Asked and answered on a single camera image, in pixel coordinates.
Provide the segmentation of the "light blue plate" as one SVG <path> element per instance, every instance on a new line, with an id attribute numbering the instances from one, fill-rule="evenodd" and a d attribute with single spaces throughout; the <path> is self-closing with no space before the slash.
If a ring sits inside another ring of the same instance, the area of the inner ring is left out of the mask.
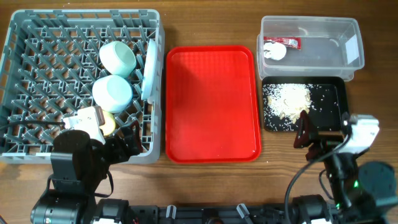
<path id="1" fill-rule="evenodd" d="M 150 40 L 147 46 L 146 62 L 144 65 L 144 76 L 142 79 L 141 99 L 153 104 L 152 89 L 155 81 L 156 63 L 157 63 L 157 44 Z"/>

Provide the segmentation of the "light green bowl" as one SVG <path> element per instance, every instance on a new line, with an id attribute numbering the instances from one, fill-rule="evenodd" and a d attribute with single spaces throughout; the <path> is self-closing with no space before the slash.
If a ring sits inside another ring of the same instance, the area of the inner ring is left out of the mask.
<path id="1" fill-rule="evenodd" d="M 112 75 L 127 78 L 136 67 L 136 56 L 128 45 L 113 41 L 99 49 L 99 59 Z"/>

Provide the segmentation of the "rice food scraps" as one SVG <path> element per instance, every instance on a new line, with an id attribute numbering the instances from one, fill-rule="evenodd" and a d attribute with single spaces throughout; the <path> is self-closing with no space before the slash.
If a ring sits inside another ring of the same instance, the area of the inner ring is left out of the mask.
<path id="1" fill-rule="evenodd" d="M 272 96 L 269 102 L 272 114 L 278 114 L 281 118 L 290 118 L 295 122 L 299 122 L 303 110 L 308 113 L 310 105 L 308 90 L 302 86 L 283 86 L 280 93 Z"/>

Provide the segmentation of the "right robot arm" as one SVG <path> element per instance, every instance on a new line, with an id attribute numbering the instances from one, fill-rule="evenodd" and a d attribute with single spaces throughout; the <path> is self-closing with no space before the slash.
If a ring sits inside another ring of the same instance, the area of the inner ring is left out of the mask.
<path id="1" fill-rule="evenodd" d="M 385 162 L 358 165 L 379 132 L 379 121 L 353 114 L 343 122 L 343 135 L 320 134 L 306 111 L 302 111 L 295 148 L 308 148 L 307 164 L 290 181 L 284 198 L 287 223 L 385 223 L 386 213 L 397 206 L 394 168 Z M 289 200 L 297 179 L 312 165 L 322 162 L 334 201 L 321 195 L 305 195 Z"/>

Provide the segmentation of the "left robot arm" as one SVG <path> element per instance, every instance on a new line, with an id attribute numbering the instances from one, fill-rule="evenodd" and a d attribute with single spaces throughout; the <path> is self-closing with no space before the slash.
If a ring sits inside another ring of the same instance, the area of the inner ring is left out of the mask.
<path id="1" fill-rule="evenodd" d="M 85 131 L 58 135 L 50 160 L 53 173 L 34 205 L 31 223 L 139 223 L 129 202 L 96 191 L 104 179 L 113 181 L 109 167 L 142 151 L 139 122 L 121 128 L 122 137 L 99 142 Z"/>

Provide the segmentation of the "yellow plastic cup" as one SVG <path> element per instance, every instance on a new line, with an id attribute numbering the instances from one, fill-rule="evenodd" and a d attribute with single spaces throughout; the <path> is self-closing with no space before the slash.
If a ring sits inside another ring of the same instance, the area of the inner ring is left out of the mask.
<path id="1" fill-rule="evenodd" d="M 103 111 L 103 116 L 104 116 L 104 124 L 101 125 L 99 128 L 100 130 L 102 130 L 104 136 L 109 136 L 116 129 L 114 116 L 112 113 L 109 113 L 107 111 Z"/>

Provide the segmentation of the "red ketchup packet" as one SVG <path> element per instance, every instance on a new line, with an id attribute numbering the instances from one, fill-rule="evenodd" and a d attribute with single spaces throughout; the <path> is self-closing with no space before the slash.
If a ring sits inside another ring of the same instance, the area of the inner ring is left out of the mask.
<path id="1" fill-rule="evenodd" d="M 300 50 L 301 38 L 299 37 L 264 37 L 266 42 L 278 42 L 286 47 Z"/>

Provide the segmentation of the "light blue bowl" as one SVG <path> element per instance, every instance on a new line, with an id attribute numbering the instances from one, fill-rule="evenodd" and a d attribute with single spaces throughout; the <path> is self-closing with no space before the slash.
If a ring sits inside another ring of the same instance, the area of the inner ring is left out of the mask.
<path id="1" fill-rule="evenodd" d="M 110 113 L 125 110 L 133 97 L 129 82 L 117 75 L 108 75 L 95 81 L 92 94 L 95 103 Z"/>

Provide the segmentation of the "white napkin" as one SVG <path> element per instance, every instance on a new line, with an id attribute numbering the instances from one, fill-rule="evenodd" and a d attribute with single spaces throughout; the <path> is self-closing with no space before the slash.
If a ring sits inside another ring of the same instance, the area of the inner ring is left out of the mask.
<path id="1" fill-rule="evenodd" d="M 281 60 L 287 53 L 287 47 L 278 42 L 266 42 L 263 47 L 264 57 L 271 60 Z"/>

